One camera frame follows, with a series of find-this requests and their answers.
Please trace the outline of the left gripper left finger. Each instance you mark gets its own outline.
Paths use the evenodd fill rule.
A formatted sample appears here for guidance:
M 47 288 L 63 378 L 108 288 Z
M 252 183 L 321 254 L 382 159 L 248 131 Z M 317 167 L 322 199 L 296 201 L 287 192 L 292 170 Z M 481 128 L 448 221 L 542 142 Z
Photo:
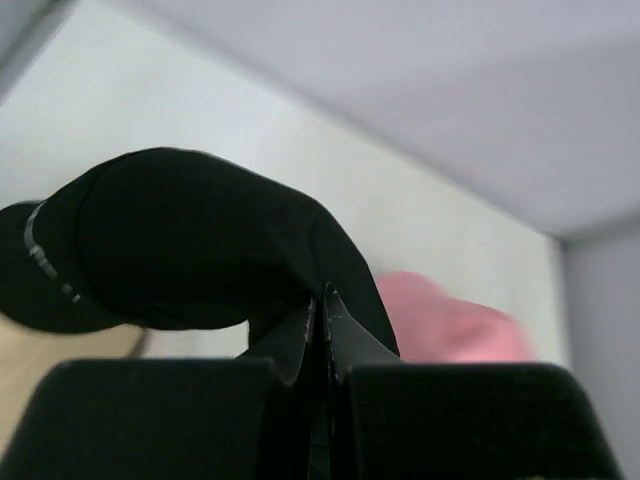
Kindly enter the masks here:
M 5 479 L 309 479 L 316 304 L 241 356 L 87 359 L 51 369 Z

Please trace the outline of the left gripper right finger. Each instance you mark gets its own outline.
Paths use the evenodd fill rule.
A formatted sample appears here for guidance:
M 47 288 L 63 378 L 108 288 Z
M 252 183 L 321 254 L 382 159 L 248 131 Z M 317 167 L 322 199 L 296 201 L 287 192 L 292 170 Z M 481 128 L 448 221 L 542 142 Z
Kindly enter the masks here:
M 619 479 L 581 385 L 534 364 L 408 364 L 323 299 L 335 479 Z

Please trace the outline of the pink bucket hat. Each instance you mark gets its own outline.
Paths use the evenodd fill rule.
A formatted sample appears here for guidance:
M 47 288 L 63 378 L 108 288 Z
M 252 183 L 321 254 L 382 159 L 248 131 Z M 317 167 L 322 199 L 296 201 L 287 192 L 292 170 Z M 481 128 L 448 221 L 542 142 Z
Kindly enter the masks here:
M 400 358 L 409 363 L 515 363 L 535 359 L 519 323 L 505 313 L 450 296 L 412 272 L 378 276 L 376 286 Z

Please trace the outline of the beige bucket hat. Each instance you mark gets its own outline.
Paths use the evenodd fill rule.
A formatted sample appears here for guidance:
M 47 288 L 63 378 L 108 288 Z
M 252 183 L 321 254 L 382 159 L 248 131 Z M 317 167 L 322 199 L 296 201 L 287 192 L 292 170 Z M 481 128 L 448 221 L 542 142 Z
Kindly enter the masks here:
M 56 364 L 76 358 L 124 358 L 144 343 L 144 331 L 131 326 L 58 335 L 22 327 L 1 318 L 1 427 L 19 417 L 37 382 Z

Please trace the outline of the black bucket hat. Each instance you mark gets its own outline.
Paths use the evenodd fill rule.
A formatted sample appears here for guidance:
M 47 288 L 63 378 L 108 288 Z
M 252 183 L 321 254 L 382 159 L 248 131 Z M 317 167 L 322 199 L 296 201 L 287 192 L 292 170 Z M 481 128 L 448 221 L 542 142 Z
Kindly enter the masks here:
M 130 152 L 1 212 L 1 310 L 35 330 L 247 323 L 256 343 L 328 285 L 397 350 L 369 266 L 334 216 L 298 190 L 198 151 Z

